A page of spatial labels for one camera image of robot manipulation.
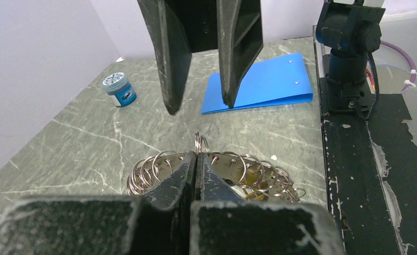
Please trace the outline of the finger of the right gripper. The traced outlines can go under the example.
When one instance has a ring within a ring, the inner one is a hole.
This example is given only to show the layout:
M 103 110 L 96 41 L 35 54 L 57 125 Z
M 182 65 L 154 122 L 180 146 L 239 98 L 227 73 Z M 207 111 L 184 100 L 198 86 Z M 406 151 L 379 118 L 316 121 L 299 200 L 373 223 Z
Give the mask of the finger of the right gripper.
M 240 83 L 263 48 L 261 1 L 216 1 L 222 99 L 233 108 Z
M 175 115 L 182 105 L 192 53 L 172 3 L 138 1 L 154 48 L 163 103 L 168 113 Z

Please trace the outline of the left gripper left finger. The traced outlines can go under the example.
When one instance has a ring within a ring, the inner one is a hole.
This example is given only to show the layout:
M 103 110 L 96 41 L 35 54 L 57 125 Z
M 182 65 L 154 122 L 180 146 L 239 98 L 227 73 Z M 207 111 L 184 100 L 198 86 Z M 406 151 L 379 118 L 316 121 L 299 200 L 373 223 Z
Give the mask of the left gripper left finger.
M 188 254 L 197 156 L 142 195 L 35 195 L 6 208 L 0 254 Z

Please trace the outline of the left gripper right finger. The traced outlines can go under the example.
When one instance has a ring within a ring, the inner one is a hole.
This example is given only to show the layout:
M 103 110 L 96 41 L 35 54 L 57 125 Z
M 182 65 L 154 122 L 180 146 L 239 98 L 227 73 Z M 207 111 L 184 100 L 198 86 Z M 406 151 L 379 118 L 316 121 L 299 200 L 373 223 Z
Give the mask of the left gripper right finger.
M 198 157 L 200 199 L 191 204 L 190 254 L 342 254 L 333 217 L 320 205 L 246 201 Z

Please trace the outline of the yellow key tag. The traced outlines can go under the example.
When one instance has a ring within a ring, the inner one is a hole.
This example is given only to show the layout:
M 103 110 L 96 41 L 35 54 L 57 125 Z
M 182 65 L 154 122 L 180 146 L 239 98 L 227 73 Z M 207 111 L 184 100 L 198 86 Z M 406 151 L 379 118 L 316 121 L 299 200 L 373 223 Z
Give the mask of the yellow key tag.
M 251 193 L 248 193 L 244 197 L 247 201 L 267 201 L 268 196 L 263 192 L 257 192 L 256 190 L 252 190 Z

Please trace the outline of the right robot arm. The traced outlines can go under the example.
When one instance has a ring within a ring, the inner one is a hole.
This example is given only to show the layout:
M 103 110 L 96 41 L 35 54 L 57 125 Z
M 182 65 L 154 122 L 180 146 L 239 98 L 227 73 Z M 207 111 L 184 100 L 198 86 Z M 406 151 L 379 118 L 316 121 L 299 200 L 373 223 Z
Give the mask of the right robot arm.
M 233 108 L 240 83 L 263 48 L 260 1 L 139 1 L 154 47 L 161 92 L 169 114 L 182 104 L 193 53 L 219 53 L 221 96 Z M 381 44 L 382 1 L 325 1 L 316 40 L 331 48 L 328 80 L 348 86 L 375 70 Z

